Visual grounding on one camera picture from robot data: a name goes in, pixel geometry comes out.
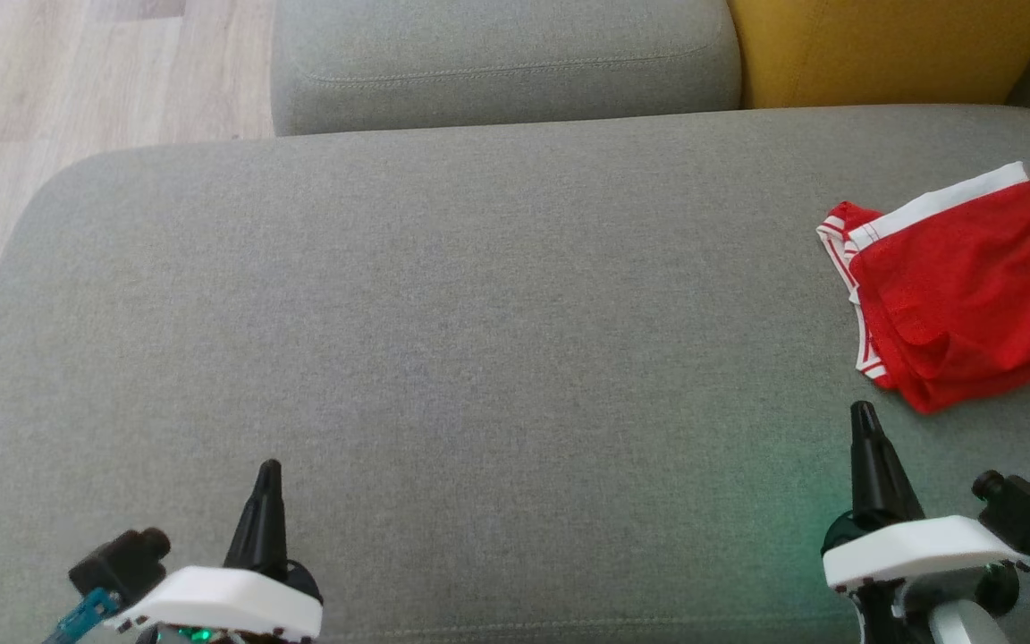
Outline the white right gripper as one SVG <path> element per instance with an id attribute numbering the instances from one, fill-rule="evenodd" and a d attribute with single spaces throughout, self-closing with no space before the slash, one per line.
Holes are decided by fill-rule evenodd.
<path id="1" fill-rule="evenodd" d="M 925 519 L 923 506 L 869 401 L 850 406 L 853 505 L 826 531 L 826 586 L 838 594 L 898 584 L 917 596 L 976 596 L 1014 589 L 1019 553 L 980 521 L 964 516 Z"/>

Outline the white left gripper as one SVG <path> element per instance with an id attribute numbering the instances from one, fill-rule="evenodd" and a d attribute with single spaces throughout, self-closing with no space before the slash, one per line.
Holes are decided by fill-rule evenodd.
<path id="1" fill-rule="evenodd" d="M 287 558 L 282 465 L 270 457 L 258 468 L 225 568 L 104 565 L 103 590 L 118 604 L 106 628 L 169 633 L 181 643 L 311 643 L 323 628 L 323 603 L 307 568 Z"/>

